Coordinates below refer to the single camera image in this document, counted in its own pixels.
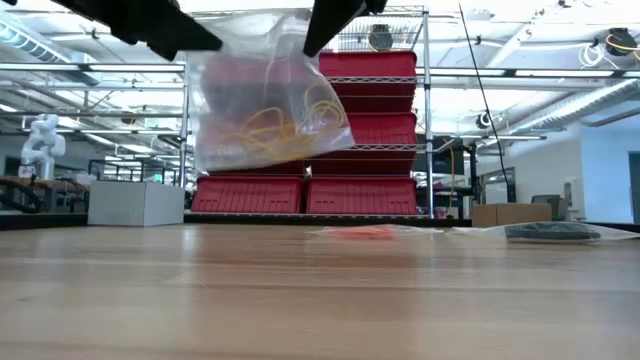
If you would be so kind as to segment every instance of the wall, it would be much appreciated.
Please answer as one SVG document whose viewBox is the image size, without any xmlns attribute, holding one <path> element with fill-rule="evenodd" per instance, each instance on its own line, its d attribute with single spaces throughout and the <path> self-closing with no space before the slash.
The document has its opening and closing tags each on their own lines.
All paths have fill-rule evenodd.
<svg viewBox="0 0 640 360">
<path fill-rule="evenodd" d="M 640 123 L 640 117 L 625 120 Z M 640 152 L 640 127 L 582 129 L 585 209 L 596 222 L 633 223 L 629 152 Z"/>
<path fill-rule="evenodd" d="M 580 125 L 572 124 L 566 131 L 546 134 L 546 140 L 514 142 L 506 149 L 504 165 L 515 167 L 519 203 L 530 203 L 534 195 L 564 197 L 564 183 L 571 182 L 571 217 L 585 216 L 580 135 Z M 497 157 L 480 159 L 479 175 L 496 170 L 500 170 Z"/>
<path fill-rule="evenodd" d="M 20 158 L 22 144 L 26 139 L 24 136 L 0 137 L 0 175 L 4 175 L 7 157 Z M 64 156 L 56 158 L 56 164 L 81 169 L 86 172 L 90 159 L 104 159 L 104 154 L 88 142 L 69 141 L 67 139 L 67 152 Z"/>
</svg>

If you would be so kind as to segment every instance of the wooden table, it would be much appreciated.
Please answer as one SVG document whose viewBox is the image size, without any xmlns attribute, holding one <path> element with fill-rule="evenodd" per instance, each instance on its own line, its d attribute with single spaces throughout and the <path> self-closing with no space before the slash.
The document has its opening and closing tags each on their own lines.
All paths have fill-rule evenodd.
<svg viewBox="0 0 640 360">
<path fill-rule="evenodd" d="M 638 359 L 640 242 L 0 232 L 0 359 Z"/>
</svg>

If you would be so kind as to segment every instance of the shelf post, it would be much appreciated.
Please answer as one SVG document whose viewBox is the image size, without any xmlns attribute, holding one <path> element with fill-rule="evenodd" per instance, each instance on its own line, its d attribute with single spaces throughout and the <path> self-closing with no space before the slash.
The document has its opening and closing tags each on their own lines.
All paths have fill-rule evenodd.
<svg viewBox="0 0 640 360">
<path fill-rule="evenodd" d="M 182 125 L 180 126 L 180 187 L 187 186 L 187 136 L 189 131 L 189 87 L 184 76 L 184 103 L 182 104 Z"/>
<path fill-rule="evenodd" d="M 424 65 L 424 136 L 427 146 L 427 215 L 433 217 L 433 131 L 431 129 L 431 74 L 429 72 L 429 11 L 422 12 L 422 43 L 423 43 L 423 65 Z"/>
</svg>

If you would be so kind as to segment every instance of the ceiling duct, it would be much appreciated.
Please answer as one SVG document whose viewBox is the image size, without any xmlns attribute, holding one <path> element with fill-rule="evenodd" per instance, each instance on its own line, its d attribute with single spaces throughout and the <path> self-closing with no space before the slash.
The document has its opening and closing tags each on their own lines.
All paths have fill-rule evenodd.
<svg viewBox="0 0 640 360">
<path fill-rule="evenodd" d="M 518 121 L 507 134 L 520 135 L 536 130 L 562 127 L 617 105 L 638 93 L 640 93 L 640 81 L 636 79 L 622 81 L 588 93 L 577 93 Z"/>
<path fill-rule="evenodd" d="M 79 52 L 72 53 L 62 49 L 42 35 L 27 29 L 4 11 L 0 12 L 0 44 L 21 50 L 46 63 L 91 61 L 88 55 Z M 65 76 L 71 81 L 81 82 L 89 86 L 95 86 L 100 83 L 93 75 L 82 72 L 67 72 Z"/>
</svg>

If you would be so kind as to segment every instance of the ceiling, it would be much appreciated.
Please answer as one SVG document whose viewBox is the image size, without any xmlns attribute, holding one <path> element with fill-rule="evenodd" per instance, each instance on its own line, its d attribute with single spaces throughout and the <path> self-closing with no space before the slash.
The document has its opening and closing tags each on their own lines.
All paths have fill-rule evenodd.
<svg viewBox="0 0 640 360">
<path fill-rule="evenodd" d="M 226 11 L 257 8 L 292 8 L 310 7 L 312 0 L 235 0 L 209 1 L 209 0 L 181 0 L 180 4 L 185 12 L 198 13 L 205 11 Z M 572 4 L 569 8 L 562 8 L 557 1 L 538 0 L 516 2 L 510 0 L 475 0 L 465 1 L 466 17 L 468 19 L 469 32 L 475 39 L 480 36 L 482 42 L 475 45 L 474 52 L 480 67 L 500 68 L 553 68 L 553 69 L 579 69 L 584 63 L 580 60 L 580 52 L 584 51 L 586 44 L 594 38 L 602 43 L 607 31 L 611 27 L 627 27 L 629 32 L 640 42 L 640 18 L 634 11 L 629 11 L 628 1 L 624 0 L 585 0 L 568 1 Z M 469 48 L 466 43 L 464 28 L 458 14 L 457 2 L 444 2 L 441 0 L 389 0 L 388 6 L 427 6 L 432 18 L 429 23 L 429 63 L 432 66 L 442 67 L 471 67 L 473 65 Z M 139 44 L 129 46 L 109 35 L 109 29 L 101 24 L 69 13 L 65 8 L 48 0 L 20 1 L 16 7 L 10 7 L 0 3 L 0 11 L 6 13 L 0 16 L 10 15 L 20 21 L 22 25 L 33 33 L 48 39 L 53 46 L 62 49 L 73 50 L 88 54 L 97 62 L 106 63 L 156 63 L 164 62 L 162 58 Z M 418 57 L 418 66 L 422 66 L 423 46 L 422 33 L 418 32 L 420 19 L 407 18 L 381 18 L 391 26 L 398 26 L 408 31 L 411 39 L 417 36 L 414 51 Z M 366 24 L 368 19 L 359 19 Z M 98 39 L 90 36 L 95 29 Z M 35 61 L 30 56 L 15 49 L 0 45 L 0 57 L 2 61 Z M 598 63 L 593 63 L 590 68 L 609 69 L 613 67 L 621 69 L 640 69 L 640 62 L 633 55 L 625 57 L 612 57 L 606 55 Z M 49 74 L 4 74 L 6 76 L 19 76 L 37 82 L 64 82 Z M 103 82 L 131 82 L 153 84 L 176 84 L 182 80 L 177 74 L 106 74 L 101 78 Z M 513 79 L 496 80 L 486 90 L 488 105 L 497 119 L 506 123 L 516 123 L 523 117 L 552 104 L 554 101 L 565 98 L 570 94 L 567 84 L 573 84 L 578 90 L 593 89 L 602 83 L 594 83 L 594 80 L 570 80 L 561 82 L 557 80 L 547 81 L 539 87 L 531 90 L 522 90 L 522 83 L 515 83 Z M 435 132 L 463 134 L 477 130 L 475 118 L 484 111 L 482 94 L 478 90 L 477 83 L 464 79 L 452 79 L 451 87 L 437 86 L 431 93 L 432 120 Z M 74 103 L 82 104 L 85 101 L 81 91 L 53 91 L 60 98 L 68 99 Z M 7 103 L 8 94 L 0 95 L 0 103 Z M 69 104 L 64 101 L 52 100 L 49 95 L 33 90 L 20 90 L 10 94 L 10 105 L 19 110 L 37 109 L 50 106 L 56 109 L 68 109 Z M 414 107 L 419 113 L 424 113 L 424 92 L 417 92 Z M 179 91 L 173 92 L 91 92 L 88 104 L 95 109 L 122 110 L 122 111 L 147 111 L 155 112 L 179 112 L 182 106 L 183 95 Z M 102 126 L 106 129 L 126 127 L 120 119 L 81 119 L 91 126 Z M 169 129 L 177 130 L 180 127 L 180 119 L 143 119 L 134 126 L 138 129 Z M 424 125 L 419 124 L 417 131 L 423 131 Z M 107 137 L 114 142 L 127 141 L 150 146 L 151 138 L 134 135 L 122 140 L 118 137 Z M 175 149 L 165 144 L 156 144 L 158 150 L 167 153 L 175 152 Z"/>
</svg>

